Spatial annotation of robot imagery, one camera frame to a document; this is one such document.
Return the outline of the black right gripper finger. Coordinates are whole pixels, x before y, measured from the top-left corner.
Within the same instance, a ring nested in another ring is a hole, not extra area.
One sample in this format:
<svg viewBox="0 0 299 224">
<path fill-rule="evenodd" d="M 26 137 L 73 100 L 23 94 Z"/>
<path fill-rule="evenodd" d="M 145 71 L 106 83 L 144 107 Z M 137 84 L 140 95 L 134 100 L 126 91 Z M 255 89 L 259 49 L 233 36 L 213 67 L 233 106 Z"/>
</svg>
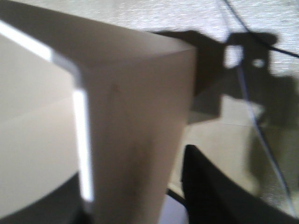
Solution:
<svg viewBox="0 0 299 224">
<path fill-rule="evenodd" d="M 191 224 L 297 224 L 226 177 L 194 145 L 186 145 L 181 182 Z"/>
</svg>

